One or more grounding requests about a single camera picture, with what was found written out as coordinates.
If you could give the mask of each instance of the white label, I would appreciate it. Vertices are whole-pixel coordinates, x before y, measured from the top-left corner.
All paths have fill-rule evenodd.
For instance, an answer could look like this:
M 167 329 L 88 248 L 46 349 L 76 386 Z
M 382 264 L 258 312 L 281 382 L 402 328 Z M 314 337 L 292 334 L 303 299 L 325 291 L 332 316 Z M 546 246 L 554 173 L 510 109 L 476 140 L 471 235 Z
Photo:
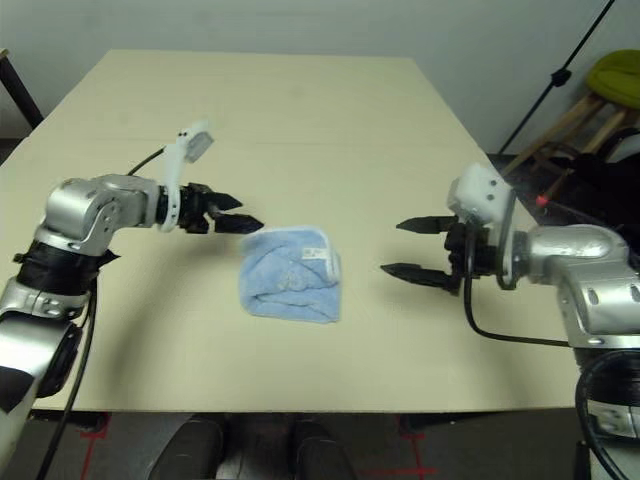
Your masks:
M 329 260 L 329 251 L 326 248 L 303 248 L 303 260 Z

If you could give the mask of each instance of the tabletop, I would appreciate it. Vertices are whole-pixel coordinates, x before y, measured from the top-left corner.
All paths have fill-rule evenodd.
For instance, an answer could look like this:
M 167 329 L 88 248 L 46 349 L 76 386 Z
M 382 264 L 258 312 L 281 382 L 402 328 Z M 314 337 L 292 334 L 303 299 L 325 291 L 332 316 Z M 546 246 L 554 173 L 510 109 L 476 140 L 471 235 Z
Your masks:
M 67 178 L 125 173 L 207 117 L 215 143 L 183 183 L 206 183 L 269 227 L 316 225 L 342 259 L 337 323 L 244 312 L 239 238 L 122 230 L 100 275 L 96 333 L 75 408 L 441 412 L 572 404 L 568 349 L 505 344 L 462 300 L 379 265 L 446 268 L 444 236 L 395 229 L 447 215 L 451 181 L 489 165 L 405 58 L 111 51 L 0 167 L 0 278 Z M 139 172 L 160 180 L 161 162 Z M 517 222 L 534 223 L 521 208 Z M 552 287 L 475 289 L 486 329 L 564 338 Z M 71 382 L 41 408 L 62 408 Z

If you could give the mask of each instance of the shoe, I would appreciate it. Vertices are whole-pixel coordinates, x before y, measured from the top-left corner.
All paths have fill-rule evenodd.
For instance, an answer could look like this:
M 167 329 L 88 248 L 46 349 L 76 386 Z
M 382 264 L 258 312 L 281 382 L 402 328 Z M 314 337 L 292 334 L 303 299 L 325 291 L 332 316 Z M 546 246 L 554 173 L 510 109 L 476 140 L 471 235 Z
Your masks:
M 313 421 L 303 420 L 293 426 L 288 460 L 296 480 L 357 480 L 342 445 Z
M 197 414 L 175 433 L 148 480 L 215 478 L 228 443 L 223 414 Z

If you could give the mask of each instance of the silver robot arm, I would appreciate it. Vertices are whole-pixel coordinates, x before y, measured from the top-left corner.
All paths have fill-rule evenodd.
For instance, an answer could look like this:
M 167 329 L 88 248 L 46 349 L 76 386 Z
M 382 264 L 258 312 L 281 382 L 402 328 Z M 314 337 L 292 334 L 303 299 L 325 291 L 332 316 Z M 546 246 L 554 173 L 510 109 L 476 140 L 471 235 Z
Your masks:
M 0 472 L 37 397 L 62 388 L 81 330 L 79 317 L 98 269 L 112 256 L 113 234 L 156 223 L 153 180 L 107 175 L 73 179 L 49 197 L 20 273 L 0 298 Z
M 513 231 L 515 202 L 515 193 L 500 175 L 480 165 L 470 167 L 449 192 L 447 204 L 455 216 L 412 218 L 397 226 L 415 233 L 446 232 L 451 273 L 409 263 L 384 265 L 382 269 L 410 283 L 455 295 L 464 279 L 467 320 L 485 337 L 573 348 L 582 371 L 576 408 L 583 430 L 589 430 L 585 438 L 589 441 L 601 435 L 609 440 L 639 442 L 640 280 L 627 243 L 616 232 L 594 225 Z M 471 311 L 470 284 L 485 275 L 495 276 L 503 290 L 515 289 L 522 277 L 556 286 L 567 342 L 513 337 L 479 328 Z M 586 378 L 589 387 L 582 384 Z M 578 407 L 583 403 L 588 412 Z M 609 468 L 610 462 L 603 462 L 594 443 L 589 446 Z
M 29 251 L 15 257 L 20 271 L 0 297 L 0 474 L 35 399 L 60 391 L 69 375 L 82 336 L 73 320 L 95 307 L 90 291 L 100 267 L 117 258 L 109 251 L 116 231 L 158 224 L 162 232 L 178 226 L 204 234 L 205 214 L 218 233 L 262 228 L 249 215 L 226 213 L 242 206 L 232 196 L 202 184 L 180 187 L 185 163 L 213 142 L 206 129 L 207 122 L 196 122 L 149 157 L 162 153 L 164 185 L 105 175 L 67 180 L 49 196 Z

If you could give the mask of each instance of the folded towel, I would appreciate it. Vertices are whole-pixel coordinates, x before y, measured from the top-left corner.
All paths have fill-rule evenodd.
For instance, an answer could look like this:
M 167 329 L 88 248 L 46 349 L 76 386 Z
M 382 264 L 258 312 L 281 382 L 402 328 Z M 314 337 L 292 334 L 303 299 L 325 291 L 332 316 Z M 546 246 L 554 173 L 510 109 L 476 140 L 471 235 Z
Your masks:
M 336 321 L 340 260 L 315 227 L 260 230 L 242 240 L 240 301 L 253 315 Z

